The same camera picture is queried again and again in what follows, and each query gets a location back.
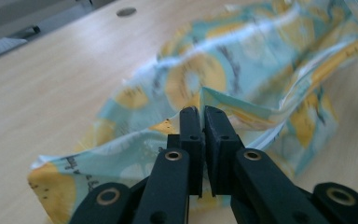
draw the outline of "screw hole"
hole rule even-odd
[[[179,161],[180,159],[182,159],[182,153],[177,151],[167,152],[165,153],[165,159],[169,161]]]
[[[118,191],[118,189],[105,189],[98,194],[97,203],[100,205],[109,205],[115,203],[119,197],[120,191]]]
[[[297,223],[300,223],[300,224],[307,224],[310,222],[310,217],[303,213],[303,212],[299,212],[299,211],[295,211],[293,213],[293,218],[295,219],[295,221]]]
[[[119,10],[116,15],[118,15],[119,17],[129,17],[131,15],[133,15],[136,12],[136,8],[135,7],[125,7],[122,8],[121,10]]]
[[[336,203],[352,206],[356,204],[356,200],[344,189],[329,188],[327,196]]]
[[[153,224],[164,224],[167,221],[167,214],[162,211],[153,213],[150,216],[150,222]]]
[[[243,156],[250,161],[259,161],[261,160],[261,155],[256,151],[247,151]]]

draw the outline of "plastic bag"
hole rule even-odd
[[[66,223],[103,183],[132,186],[148,176],[185,106],[195,105],[201,120],[205,105],[224,110],[247,147],[266,150],[288,175],[300,172],[337,127],[320,85],[358,55],[352,8],[334,0],[273,1],[179,29],[156,63],[107,100],[81,152],[33,164],[28,180],[52,221]],[[204,195],[191,199],[192,209],[227,202]]]

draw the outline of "table surface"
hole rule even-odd
[[[244,2],[250,1],[121,0],[1,57],[0,223],[45,223],[26,180],[36,157],[73,152],[110,93],[153,59],[178,26]],[[117,17],[124,7],[137,13]],[[358,62],[325,86],[340,126],[295,183],[312,191],[332,181],[358,191]],[[190,223],[235,219],[226,208],[190,217]]]

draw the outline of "crumpled plastic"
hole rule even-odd
[[[67,223],[101,184],[148,176],[167,134],[178,133],[178,112],[192,105],[201,120],[205,105],[224,110],[247,147],[299,174],[337,127],[321,83],[358,55],[358,1],[286,2],[183,26],[106,101],[77,153],[40,156],[28,180],[52,222]],[[191,209],[227,204],[208,190]]]

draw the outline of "wooden table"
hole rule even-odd
[[[250,1],[121,0],[1,57],[0,223],[44,223],[46,213],[26,181],[37,155],[73,152],[109,94],[153,59],[178,26],[244,2]],[[137,13],[117,17],[124,7]],[[341,125],[296,183],[312,190],[334,181],[358,191],[358,63],[327,86]],[[190,221],[235,223],[229,208]]]

